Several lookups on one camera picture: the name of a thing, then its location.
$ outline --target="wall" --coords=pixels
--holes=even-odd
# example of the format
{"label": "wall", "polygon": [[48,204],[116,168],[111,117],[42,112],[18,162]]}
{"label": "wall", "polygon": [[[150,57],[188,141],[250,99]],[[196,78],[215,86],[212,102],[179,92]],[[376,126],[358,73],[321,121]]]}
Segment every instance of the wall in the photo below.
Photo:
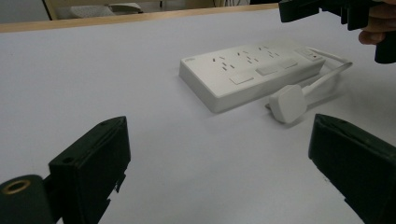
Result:
{"label": "wall", "polygon": [[0,0],[0,23],[48,20],[41,0]]}

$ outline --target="power strip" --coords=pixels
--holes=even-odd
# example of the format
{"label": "power strip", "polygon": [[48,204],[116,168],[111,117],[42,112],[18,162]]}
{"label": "power strip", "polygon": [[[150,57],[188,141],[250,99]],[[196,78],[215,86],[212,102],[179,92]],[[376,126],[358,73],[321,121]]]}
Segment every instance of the power strip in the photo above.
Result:
{"label": "power strip", "polygon": [[220,113],[317,75],[325,60],[281,39],[182,59],[179,76],[213,113]]}

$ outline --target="power cord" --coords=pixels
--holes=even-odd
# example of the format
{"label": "power cord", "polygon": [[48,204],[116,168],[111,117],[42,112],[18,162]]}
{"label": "power cord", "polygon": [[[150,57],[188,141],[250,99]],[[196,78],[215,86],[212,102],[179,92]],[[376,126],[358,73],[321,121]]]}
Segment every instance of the power cord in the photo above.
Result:
{"label": "power cord", "polygon": [[301,88],[299,85],[288,85],[272,94],[269,97],[268,107],[273,112],[275,119],[279,122],[291,123],[297,120],[297,118],[306,111],[306,95],[311,93],[314,89],[318,88],[330,78],[340,74],[352,66],[352,62],[347,59],[340,58],[336,55],[318,49],[310,50],[324,57],[336,60],[342,63],[342,65],[333,69],[331,72],[327,73],[309,86]]}

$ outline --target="chair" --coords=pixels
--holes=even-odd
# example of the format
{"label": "chair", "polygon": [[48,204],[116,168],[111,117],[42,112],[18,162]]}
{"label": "chair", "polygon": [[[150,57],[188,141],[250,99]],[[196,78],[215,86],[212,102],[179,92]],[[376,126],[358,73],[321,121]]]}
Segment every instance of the chair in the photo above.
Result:
{"label": "chair", "polygon": [[71,13],[77,17],[113,16],[117,12],[142,13],[134,0],[42,0],[52,21],[59,20],[57,9],[70,7]]}

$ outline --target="black plastic part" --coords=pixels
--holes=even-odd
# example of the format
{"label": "black plastic part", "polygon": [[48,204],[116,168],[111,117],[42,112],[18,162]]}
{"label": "black plastic part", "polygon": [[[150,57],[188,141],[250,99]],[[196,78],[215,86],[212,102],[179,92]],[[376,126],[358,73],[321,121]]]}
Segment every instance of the black plastic part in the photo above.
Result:
{"label": "black plastic part", "polygon": [[[319,9],[341,16],[341,23],[347,24],[348,30],[366,27],[370,7],[383,4],[373,0],[283,0],[279,2],[282,22],[299,19],[319,13]],[[377,63],[396,63],[396,32],[387,33],[387,37],[376,47]]]}
{"label": "black plastic part", "polygon": [[385,39],[376,45],[377,63],[396,63],[396,31],[387,32]]}
{"label": "black plastic part", "polygon": [[364,223],[396,223],[396,147],[344,120],[316,115],[309,158]]}
{"label": "black plastic part", "polygon": [[356,30],[364,28],[369,22],[370,8],[367,6],[350,7],[347,10],[347,29]]}
{"label": "black plastic part", "polygon": [[55,223],[43,181],[38,175],[20,176],[0,185],[1,224]]}
{"label": "black plastic part", "polygon": [[120,189],[131,154],[125,117],[96,125],[49,163],[65,224],[96,224]]}
{"label": "black plastic part", "polygon": [[299,19],[319,13],[319,0],[282,0],[279,2],[280,19],[282,22]]}

